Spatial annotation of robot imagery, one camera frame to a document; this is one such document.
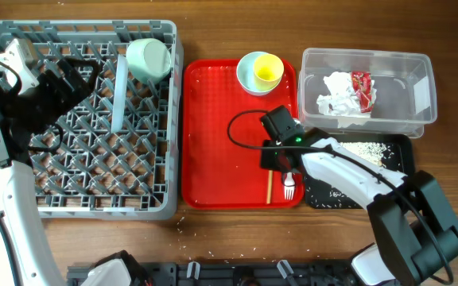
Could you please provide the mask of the wooden chopstick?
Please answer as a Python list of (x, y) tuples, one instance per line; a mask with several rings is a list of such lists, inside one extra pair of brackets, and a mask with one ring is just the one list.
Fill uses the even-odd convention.
[(272, 194), (273, 194), (273, 181), (274, 181), (274, 171), (268, 171), (267, 178), (267, 188), (266, 188), (266, 204), (271, 204)]

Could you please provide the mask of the white plastic fork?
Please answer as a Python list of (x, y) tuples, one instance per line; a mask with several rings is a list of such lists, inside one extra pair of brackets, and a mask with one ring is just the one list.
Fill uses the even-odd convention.
[(292, 200), (296, 189), (296, 183), (293, 179), (293, 174), (291, 172), (287, 172), (285, 174), (283, 186), (285, 200)]

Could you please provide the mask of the white rice food waste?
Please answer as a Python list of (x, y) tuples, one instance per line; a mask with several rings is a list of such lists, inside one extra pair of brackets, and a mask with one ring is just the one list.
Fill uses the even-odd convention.
[(388, 144), (343, 142), (334, 144), (337, 157), (330, 154), (305, 155), (305, 201), (316, 209), (362, 208), (390, 189), (370, 172), (379, 173), (398, 186), (404, 176), (398, 154)]

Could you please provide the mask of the white napkin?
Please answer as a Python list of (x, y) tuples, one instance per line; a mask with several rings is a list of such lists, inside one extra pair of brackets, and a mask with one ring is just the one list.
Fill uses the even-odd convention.
[[(376, 101), (377, 90), (374, 87), (374, 80), (371, 79), (371, 81)], [(371, 116), (371, 112), (360, 112), (359, 100), (351, 83), (351, 72), (334, 71), (330, 76), (324, 77), (324, 84), (328, 88), (329, 94), (319, 95), (317, 98), (316, 103), (320, 114), (357, 118), (369, 118)]]

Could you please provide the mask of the yellow plastic cup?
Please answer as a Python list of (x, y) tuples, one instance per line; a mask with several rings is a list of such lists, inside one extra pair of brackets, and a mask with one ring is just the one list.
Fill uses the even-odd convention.
[(284, 73), (282, 60), (274, 54), (265, 53), (254, 61), (254, 84), (258, 91), (273, 89), (281, 80)]

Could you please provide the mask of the clear plastic bin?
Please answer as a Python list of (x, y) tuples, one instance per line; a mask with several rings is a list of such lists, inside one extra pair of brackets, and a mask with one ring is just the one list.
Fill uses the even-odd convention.
[[(377, 90), (369, 118), (324, 115), (317, 98), (329, 95), (324, 77), (333, 72), (368, 72)], [(400, 133), (421, 137), (437, 120), (437, 92), (425, 54), (343, 48), (307, 48), (298, 79), (299, 119), (329, 133)]]

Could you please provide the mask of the light blue small bowl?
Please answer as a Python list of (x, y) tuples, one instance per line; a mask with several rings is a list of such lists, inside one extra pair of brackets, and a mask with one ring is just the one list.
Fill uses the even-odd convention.
[(264, 54), (266, 54), (266, 52), (250, 52), (246, 54), (244, 57), (242, 57), (237, 64), (237, 80), (239, 81), (239, 84), (242, 87), (242, 89), (253, 96), (268, 95), (281, 82), (281, 77), (279, 77), (278, 81), (271, 88), (264, 91), (259, 91), (255, 86), (254, 62), (259, 56)]

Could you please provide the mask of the red snack wrapper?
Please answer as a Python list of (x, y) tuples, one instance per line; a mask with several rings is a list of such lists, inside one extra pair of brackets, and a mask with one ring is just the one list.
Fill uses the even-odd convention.
[(359, 100), (360, 112), (370, 113), (375, 103), (375, 92), (373, 91), (370, 72), (353, 71), (351, 73), (351, 83)]

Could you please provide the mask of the black plastic tray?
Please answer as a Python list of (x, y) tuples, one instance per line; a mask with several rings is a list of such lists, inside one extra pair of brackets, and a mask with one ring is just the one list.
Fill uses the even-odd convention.
[[(399, 171), (407, 176), (415, 173), (413, 146), (403, 134), (348, 133), (332, 135), (345, 149), (373, 164)], [(315, 209), (361, 209), (332, 185), (305, 176), (305, 202)]]

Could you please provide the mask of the large light blue plate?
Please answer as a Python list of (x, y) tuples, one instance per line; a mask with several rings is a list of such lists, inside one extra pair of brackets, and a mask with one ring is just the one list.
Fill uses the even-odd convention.
[(117, 69), (114, 83), (114, 101), (112, 109), (112, 123), (111, 132), (117, 133), (122, 129), (124, 113), (125, 113), (125, 101), (126, 101), (126, 89), (128, 80), (128, 61), (124, 55), (118, 55)]

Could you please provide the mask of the green bowl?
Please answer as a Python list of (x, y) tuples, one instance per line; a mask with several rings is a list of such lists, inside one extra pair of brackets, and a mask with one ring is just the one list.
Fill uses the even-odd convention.
[(126, 58), (132, 76), (141, 83), (160, 83), (170, 72), (171, 53), (166, 45), (157, 39), (147, 38), (132, 41)]

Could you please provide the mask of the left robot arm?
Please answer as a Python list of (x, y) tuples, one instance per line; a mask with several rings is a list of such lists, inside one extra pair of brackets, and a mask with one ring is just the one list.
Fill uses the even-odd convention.
[(58, 71), (31, 71), (33, 44), (16, 38), (0, 53), (0, 285), (63, 285), (37, 210), (29, 154), (34, 134), (89, 97), (100, 66), (64, 57)]

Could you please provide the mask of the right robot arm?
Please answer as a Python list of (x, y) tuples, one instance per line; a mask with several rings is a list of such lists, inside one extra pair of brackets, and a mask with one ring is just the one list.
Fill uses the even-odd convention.
[(351, 260), (364, 284), (419, 285), (458, 257), (458, 218), (432, 175), (373, 164), (320, 129), (305, 132), (284, 106), (260, 121), (265, 168), (323, 181), (367, 211), (375, 242)]

